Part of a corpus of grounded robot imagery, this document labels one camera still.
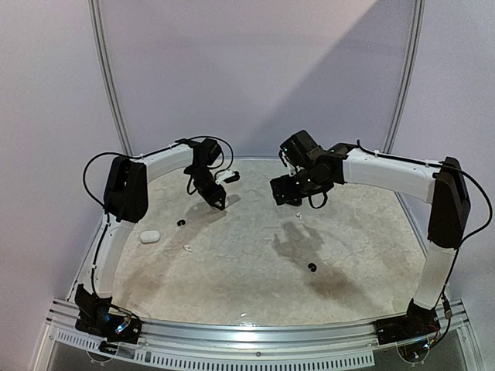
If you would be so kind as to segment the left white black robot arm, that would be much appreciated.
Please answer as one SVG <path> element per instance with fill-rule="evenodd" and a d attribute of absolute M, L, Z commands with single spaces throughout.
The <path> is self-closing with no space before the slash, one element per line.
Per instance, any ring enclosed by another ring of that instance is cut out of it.
<path fill-rule="evenodd" d="M 115 320 L 102 307 L 111 307 L 113 280 L 125 241 L 134 225 L 149 209 L 148 184 L 179 168 L 189 178 L 186 191 L 198 193 L 214 209 L 226 207 L 227 193 L 222 186 L 237 173 L 223 162 L 222 138 L 200 135 L 174 141 L 171 145 L 144 155 L 108 152 L 111 167 L 101 199 L 88 191 L 103 211 L 87 276 L 77 285 L 74 301 L 85 311 L 84 321 L 98 335 L 109 335 Z"/>

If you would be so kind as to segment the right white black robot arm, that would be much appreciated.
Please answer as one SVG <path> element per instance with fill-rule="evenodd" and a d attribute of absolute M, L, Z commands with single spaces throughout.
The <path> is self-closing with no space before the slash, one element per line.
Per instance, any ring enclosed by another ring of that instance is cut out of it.
<path fill-rule="evenodd" d="M 336 184 L 404 193 L 431 206 L 425 266 L 409 305 L 411 311 L 399 325 L 407 337 L 415 337 L 427 328 L 427 311 L 437 305 L 449 279 L 470 212 L 460 163 L 451 157 L 441 162 L 395 157 L 367 150 L 359 143 L 338 143 L 325 149 L 305 130 L 284 141 L 278 154 L 288 169 L 288 174 L 270 181 L 279 206 L 295 205 L 314 195 L 325 196 Z"/>

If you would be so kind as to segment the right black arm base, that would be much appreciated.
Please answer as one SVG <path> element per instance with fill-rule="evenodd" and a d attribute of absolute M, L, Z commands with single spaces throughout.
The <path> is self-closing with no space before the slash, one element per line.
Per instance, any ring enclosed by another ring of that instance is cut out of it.
<path fill-rule="evenodd" d="M 378 343 L 385 345 L 436 333 L 440 324 L 434 308 L 425 309 L 411 299 L 403 315 L 378 319 L 373 327 Z"/>

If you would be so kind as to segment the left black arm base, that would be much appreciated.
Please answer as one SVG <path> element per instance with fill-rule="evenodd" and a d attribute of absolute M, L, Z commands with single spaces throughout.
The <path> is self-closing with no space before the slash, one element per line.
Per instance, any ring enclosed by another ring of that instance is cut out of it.
<path fill-rule="evenodd" d="M 90 294 L 82 284 L 77 286 L 74 301 L 79 309 L 76 330 L 107 342 L 138 343 L 142 320 L 133 312 L 113 305 L 111 298 Z"/>

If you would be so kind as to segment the white oval charging case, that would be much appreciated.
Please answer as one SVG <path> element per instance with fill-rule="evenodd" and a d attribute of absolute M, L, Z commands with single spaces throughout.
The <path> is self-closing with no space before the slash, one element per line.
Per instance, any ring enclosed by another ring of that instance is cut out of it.
<path fill-rule="evenodd" d="M 161 233 L 158 230 L 146 230 L 140 233 L 139 239 L 143 244 L 157 243 L 161 238 Z"/>

